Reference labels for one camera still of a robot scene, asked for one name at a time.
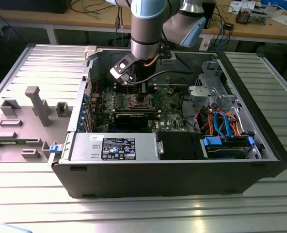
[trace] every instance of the motherboard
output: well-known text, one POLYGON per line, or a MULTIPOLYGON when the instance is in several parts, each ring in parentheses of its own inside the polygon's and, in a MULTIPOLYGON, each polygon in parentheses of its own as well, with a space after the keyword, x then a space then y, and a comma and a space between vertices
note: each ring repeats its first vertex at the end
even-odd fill
POLYGON ((170 86, 158 87, 152 94, 136 94, 131 86, 122 91, 106 88, 92 94, 85 104, 88 113, 84 132, 154 133, 187 131, 180 111, 181 92, 170 86))

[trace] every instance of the white table leg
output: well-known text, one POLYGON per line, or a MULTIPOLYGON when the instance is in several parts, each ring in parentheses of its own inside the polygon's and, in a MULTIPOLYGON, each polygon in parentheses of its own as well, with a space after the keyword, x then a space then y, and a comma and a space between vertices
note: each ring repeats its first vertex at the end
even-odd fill
POLYGON ((46 27, 46 31, 48 34, 48 39, 50 41, 50 44, 58 45, 58 39, 57 39, 57 36, 55 34, 54 27, 52 25, 50 25, 49 27, 46 27))
POLYGON ((210 40, 213 39, 214 34, 203 34, 203 39, 199 50, 206 51, 209 47, 210 40))

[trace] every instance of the warning label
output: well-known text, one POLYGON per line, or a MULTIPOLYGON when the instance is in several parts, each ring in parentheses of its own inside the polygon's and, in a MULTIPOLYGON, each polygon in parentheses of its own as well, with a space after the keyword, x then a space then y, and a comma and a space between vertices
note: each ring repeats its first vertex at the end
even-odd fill
POLYGON ((102 160, 135 160, 135 138, 104 138, 102 160))

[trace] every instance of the metal slotted surface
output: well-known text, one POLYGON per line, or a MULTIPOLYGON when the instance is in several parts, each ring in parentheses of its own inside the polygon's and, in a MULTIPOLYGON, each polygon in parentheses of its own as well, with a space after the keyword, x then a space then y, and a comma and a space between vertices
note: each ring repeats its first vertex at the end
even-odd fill
POLYGON ((286 81, 255 54, 227 52, 226 56, 287 150, 286 81))
MULTIPOLYGON (((275 117, 287 110, 269 102, 259 106, 275 117)), ((241 195, 76 200, 47 163, 0 164, 0 222, 34 233, 287 232, 287 170, 241 195)))
POLYGON ((47 100, 49 106, 67 102, 72 107, 86 67, 84 50, 84 46, 59 45, 26 48, 16 69, 9 72, 9 82, 0 90, 0 105, 5 99, 16 99, 21 106, 32 106, 25 90, 28 86, 38 86, 40 98, 47 100))

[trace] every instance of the wooden tabletop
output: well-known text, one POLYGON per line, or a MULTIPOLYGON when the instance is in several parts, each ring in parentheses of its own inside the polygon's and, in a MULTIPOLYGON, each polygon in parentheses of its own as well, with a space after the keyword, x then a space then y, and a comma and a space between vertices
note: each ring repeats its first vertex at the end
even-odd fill
MULTIPOLYGON (((100 3, 101 0, 84 0, 84 4, 100 3)), ((231 0, 217 0, 218 9, 226 22, 234 24, 233 35, 248 37, 263 37, 272 39, 287 39, 287 26, 278 23, 272 19, 268 19, 265 25, 262 24, 237 24, 235 22, 235 14, 228 13, 228 6, 231 0)), ((90 10, 97 10, 109 6, 105 2, 100 6, 92 6, 90 10)), ((74 4, 73 8, 82 11, 80 2, 74 4)), ((53 14, 44 12, 26 12, 26 11, 5 11, 0 10, 0 14, 9 22, 27 22, 27 23, 47 23, 62 24, 75 26, 94 26, 94 27, 114 27, 117 15, 117 7, 110 7, 99 12, 101 19, 90 17, 84 13, 78 13, 68 9, 65 14, 53 14)), ((125 28, 130 28, 131 12, 129 9, 123 8, 123 23, 125 28)), ((204 29, 203 33, 218 34, 220 30, 215 21, 211 22, 208 29, 204 29)))
MULTIPOLYGON (((228 13, 229 4, 231 0, 217 0, 218 9, 221 15, 224 17, 226 22, 234 24, 233 35, 235 36, 249 36, 249 37, 262 37, 272 39, 287 39, 287 26, 278 23, 270 18, 267 19, 265 24, 239 24, 235 21, 235 14, 228 13)), ((219 33, 217 22, 211 22, 208 29, 204 30, 203 33, 219 33)))

